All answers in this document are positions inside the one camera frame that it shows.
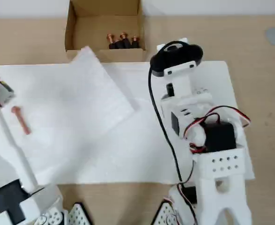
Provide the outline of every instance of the perforated metal plate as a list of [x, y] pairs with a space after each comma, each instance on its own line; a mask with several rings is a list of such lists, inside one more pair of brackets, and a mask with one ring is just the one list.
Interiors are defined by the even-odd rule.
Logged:
[[79, 203], [76, 203], [68, 214], [68, 225], [92, 225], [87, 212]]
[[175, 215], [176, 213], [169, 203], [162, 203], [152, 225], [178, 225]]

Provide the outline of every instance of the red wire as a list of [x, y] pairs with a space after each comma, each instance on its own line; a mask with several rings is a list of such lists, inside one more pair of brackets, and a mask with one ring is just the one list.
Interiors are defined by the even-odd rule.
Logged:
[[245, 114], [244, 114], [242, 111], [240, 111], [239, 109], [237, 109], [237, 108], [235, 108], [235, 107], [232, 107], [232, 106], [228, 106], [228, 105], [219, 105], [219, 106], [216, 106], [216, 107], [210, 109], [210, 110], [206, 113], [206, 115], [209, 114], [209, 113], [211, 113], [212, 111], [214, 111], [214, 110], [216, 110], [216, 109], [219, 109], [219, 108], [229, 108], [229, 109], [233, 109], [233, 110], [236, 111], [239, 115], [241, 115], [241, 116], [244, 117], [246, 120], [248, 120], [248, 123], [245, 124], [245, 125], [243, 125], [244, 128], [250, 125], [251, 119], [250, 119], [247, 115], [245, 115]]
[[206, 114], [205, 116], [203, 116], [203, 117], [201, 117], [201, 118], [195, 119], [191, 124], [189, 124], [189, 125], [185, 128], [185, 130], [184, 130], [183, 137], [186, 136], [186, 133], [187, 133], [188, 129], [189, 129], [191, 126], [193, 126], [193, 125], [196, 124], [196, 123], [201, 123], [201, 122], [205, 121], [209, 116], [212, 116], [212, 115], [218, 115], [217, 122], [218, 122], [218, 123], [221, 122], [221, 117], [220, 117], [220, 115], [219, 115], [218, 113], [213, 112], [213, 113], [208, 114], [208, 115]]

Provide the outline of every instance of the white plastic bracket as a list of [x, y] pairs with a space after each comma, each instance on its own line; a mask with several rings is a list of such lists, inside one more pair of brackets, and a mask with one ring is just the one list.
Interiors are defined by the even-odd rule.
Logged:
[[194, 159], [199, 225], [215, 225], [225, 209], [240, 225], [251, 225], [245, 193], [245, 150], [205, 153]]

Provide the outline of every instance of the white wall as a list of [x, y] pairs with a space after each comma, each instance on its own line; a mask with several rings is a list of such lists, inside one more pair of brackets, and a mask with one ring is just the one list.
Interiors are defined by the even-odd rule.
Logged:
[[147, 15], [275, 14], [275, 0], [142, 0]]
[[0, 18], [64, 17], [69, 0], [0, 0]]
[[[146, 15], [275, 14], [275, 0], [142, 0]], [[0, 18], [62, 17], [69, 0], [0, 0]]]

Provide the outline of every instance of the mounting hole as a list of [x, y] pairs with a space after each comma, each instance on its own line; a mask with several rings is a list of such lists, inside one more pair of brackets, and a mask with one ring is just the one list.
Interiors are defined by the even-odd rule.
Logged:
[[219, 193], [225, 193], [225, 192], [229, 191], [230, 184], [229, 184], [228, 177], [224, 177], [224, 178], [218, 179], [215, 182], [216, 182], [216, 190]]

